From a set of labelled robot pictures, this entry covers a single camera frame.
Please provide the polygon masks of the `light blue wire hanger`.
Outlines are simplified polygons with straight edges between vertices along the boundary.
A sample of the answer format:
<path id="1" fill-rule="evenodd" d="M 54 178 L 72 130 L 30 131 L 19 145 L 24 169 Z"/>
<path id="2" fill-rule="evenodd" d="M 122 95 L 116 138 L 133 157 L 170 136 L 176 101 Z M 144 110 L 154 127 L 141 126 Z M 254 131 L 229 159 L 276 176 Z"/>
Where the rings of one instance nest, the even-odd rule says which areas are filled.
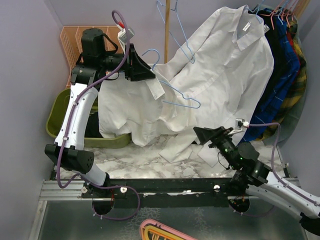
<path id="1" fill-rule="evenodd" d="M 153 65 L 151 67 L 151 70 L 154 72 L 154 68 L 156 67 L 156 65 L 160 61 L 161 55 L 160 55 L 160 53 L 159 53 L 159 51 L 157 49 L 149 48 L 148 50 L 146 50 L 142 54 L 142 56 L 144 56 L 145 54 L 147 54 L 149 52 L 155 52 L 157 54 L 157 60 L 153 63 Z M 174 106 L 179 106 L 179 107 L 183 107 L 183 108 L 188 108 L 188 109 L 199 109 L 201 107 L 201 102 L 200 101 L 198 101 L 197 99 L 192 98 L 192 97 L 186 97 L 181 91 L 179 91 L 178 89 L 174 88 L 171 84 L 169 84 L 169 82 L 165 82 L 163 80 L 159 80 L 159 82 L 161 84 L 166 85 L 167 87 L 172 89 L 174 92 L 178 93 L 182 97 L 183 100 L 185 100 L 185 101 L 189 101 L 190 100 L 190 101 L 193 101 L 193 102 L 197 103 L 197 106 L 185 105 L 185 104 L 181 104 L 181 103 L 170 102 L 170 101 L 167 101 L 167 100 L 163 100 L 162 101 L 163 103 L 174 105 Z"/>

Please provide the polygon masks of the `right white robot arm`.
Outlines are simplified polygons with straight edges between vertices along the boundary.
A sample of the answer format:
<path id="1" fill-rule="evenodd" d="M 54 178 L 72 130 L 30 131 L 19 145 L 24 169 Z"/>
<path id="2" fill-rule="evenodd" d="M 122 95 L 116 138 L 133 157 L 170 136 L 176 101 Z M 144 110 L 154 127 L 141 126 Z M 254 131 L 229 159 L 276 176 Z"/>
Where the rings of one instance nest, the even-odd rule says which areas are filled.
<path id="1" fill-rule="evenodd" d="M 235 171 L 229 189 L 236 195 L 243 193 L 259 197 L 290 213 L 308 232 L 320 234 L 320 198 L 277 175 L 274 166 L 259 160 L 259 152 L 250 142 L 235 145 L 233 128 L 211 129 L 194 127 L 202 145 L 217 148 Z"/>

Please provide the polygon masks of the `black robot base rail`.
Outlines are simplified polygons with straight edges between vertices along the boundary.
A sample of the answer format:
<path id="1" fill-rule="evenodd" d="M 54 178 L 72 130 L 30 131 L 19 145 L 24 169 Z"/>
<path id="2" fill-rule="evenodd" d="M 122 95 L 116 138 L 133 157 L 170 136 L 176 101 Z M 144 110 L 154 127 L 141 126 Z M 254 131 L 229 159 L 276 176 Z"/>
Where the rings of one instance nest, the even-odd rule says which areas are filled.
<path id="1" fill-rule="evenodd" d="M 249 195 L 231 185 L 230 177 L 218 178 L 123 178 L 110 179 L 116 189 L 85 185 L 81 196 L 95 202 L 113 201 L 115 208 L 191 208 L 229 206 L 228 200 Z"/>

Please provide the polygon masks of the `white shirt being hung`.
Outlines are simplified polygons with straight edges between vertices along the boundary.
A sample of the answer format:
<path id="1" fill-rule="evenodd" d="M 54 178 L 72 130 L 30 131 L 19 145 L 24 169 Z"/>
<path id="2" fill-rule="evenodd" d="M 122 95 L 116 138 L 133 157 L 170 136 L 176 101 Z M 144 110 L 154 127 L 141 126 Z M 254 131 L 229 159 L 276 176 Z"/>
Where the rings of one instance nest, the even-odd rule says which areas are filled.
<path id="1" fill-rule="evenodd" d="M 159 73 L 149 80 L 129 81 L 120 74 L 116 80 L 103 81 L 98 93 L 99 132 L 104 138 L 130 134 L 133 143 L 140 147 L 169 135 L 159 154 L 171 163 L 196 140 L 193 127 L 197 124 L 198 109 L 167 104 L 163 100 L 194 107 L 198 104 L 182 99 L 159 81 L 168 82 Z"/>

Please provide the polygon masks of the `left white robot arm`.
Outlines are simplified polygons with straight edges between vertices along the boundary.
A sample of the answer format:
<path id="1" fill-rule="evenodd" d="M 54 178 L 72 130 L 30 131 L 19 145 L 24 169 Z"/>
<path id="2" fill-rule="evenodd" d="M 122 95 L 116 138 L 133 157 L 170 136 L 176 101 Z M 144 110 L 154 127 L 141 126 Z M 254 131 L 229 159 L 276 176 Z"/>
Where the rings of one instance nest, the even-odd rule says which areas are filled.
<path id="1" fill-rule="evenodd" d="M 107 173 L 94 163 L 94 153 L 84 149 L 85 129 L 100 84 L 121 72 L 131 82 L 155 78 L 151 67 L 130 43 L 133 36 L 131 28 L 121 28 L 117 38 L 124 53 L 120 54 L 117 50 L 106 50 L 105 40 L 109 37 L 101 29 L 88 28 L 83 31 L 82 52 L 70 74 L 70 95 L 63 123 L 54 143 L 47 144 L 44 149 L 58 169 L 73 171 L 89 181 L 94 193 L 101 198 L 111 190 Z"/>

